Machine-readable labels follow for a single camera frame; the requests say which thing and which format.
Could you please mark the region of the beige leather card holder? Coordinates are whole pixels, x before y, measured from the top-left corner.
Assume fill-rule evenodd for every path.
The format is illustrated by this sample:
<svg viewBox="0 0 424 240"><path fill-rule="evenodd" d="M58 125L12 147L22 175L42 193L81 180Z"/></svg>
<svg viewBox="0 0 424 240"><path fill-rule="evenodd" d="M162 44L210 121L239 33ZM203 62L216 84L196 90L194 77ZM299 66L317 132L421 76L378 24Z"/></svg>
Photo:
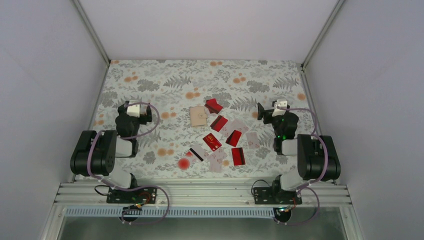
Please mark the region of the beige leather card holder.
<svg viewBox="0 0 424 240"><path fill-rule="evenodd" d="M208 124L208 115L204 106L191 107L189 109L189 116L192 127L204 127Z"/></svg>

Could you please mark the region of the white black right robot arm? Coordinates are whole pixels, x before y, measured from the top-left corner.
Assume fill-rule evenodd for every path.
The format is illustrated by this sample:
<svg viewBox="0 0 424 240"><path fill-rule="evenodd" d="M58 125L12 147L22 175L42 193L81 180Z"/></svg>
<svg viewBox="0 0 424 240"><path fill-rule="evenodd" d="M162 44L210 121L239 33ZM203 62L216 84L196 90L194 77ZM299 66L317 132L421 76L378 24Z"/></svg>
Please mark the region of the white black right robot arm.
<svg viewBox="0 0 424 240"><path fill-rule="evenodd" d="M310 113L316 122L315 113L302 107L291 108L286 101L274 101L273 109L264 109L257 104L257 118L265 125L270 124L274 131L273 149L279 156L295 157L295 170L277 177L277 186L271 189L271 198L278 204L290 197L290 192L300 192L306 187L329 180L337 180L341 175L341 164L329 135L319 135L317 125L310 134L297 133L299 116L296 111Z"/></svg>

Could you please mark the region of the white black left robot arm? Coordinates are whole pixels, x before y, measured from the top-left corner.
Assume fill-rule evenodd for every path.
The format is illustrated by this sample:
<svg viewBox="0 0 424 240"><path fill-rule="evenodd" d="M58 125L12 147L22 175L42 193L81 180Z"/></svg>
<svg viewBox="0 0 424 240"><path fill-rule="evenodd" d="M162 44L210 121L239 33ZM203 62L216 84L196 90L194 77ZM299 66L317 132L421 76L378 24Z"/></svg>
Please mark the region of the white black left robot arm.
<svg viewBox="0 0 424 240"><path fill-rule="evenodd" d="M117 158L134 158L139 149L138 138L141 125L153 121L150 103L126 101L118 107L114 130L84 130L70 158L70 170L75 175L92 177L131 203L139 197L136 177L116 163Z"/></svg>

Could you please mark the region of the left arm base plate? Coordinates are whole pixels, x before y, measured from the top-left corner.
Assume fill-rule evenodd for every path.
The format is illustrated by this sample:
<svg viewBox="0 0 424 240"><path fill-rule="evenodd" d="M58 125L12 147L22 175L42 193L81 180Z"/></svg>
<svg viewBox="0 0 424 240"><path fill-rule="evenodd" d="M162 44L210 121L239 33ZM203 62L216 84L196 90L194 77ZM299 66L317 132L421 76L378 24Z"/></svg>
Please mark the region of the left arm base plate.
<svg viewBox="0 0 424 240"><path fill-rule="evenodd" d="M109 189L106 202L108 204L155 204L156 187L144 187L135 191Z"/></svg>

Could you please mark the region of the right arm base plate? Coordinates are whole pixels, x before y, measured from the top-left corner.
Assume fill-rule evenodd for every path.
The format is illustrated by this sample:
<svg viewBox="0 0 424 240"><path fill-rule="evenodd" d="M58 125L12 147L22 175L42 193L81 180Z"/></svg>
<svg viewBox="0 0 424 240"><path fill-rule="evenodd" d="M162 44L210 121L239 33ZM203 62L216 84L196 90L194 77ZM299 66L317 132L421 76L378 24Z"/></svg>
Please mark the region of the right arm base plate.
<svg viewBox="0 0 424 240"><path fill-rule="evenodd" d="M256 205L301 205L302 198L295 191L282 189L272 190L271 187L254 187L252 195Z"/></svg>

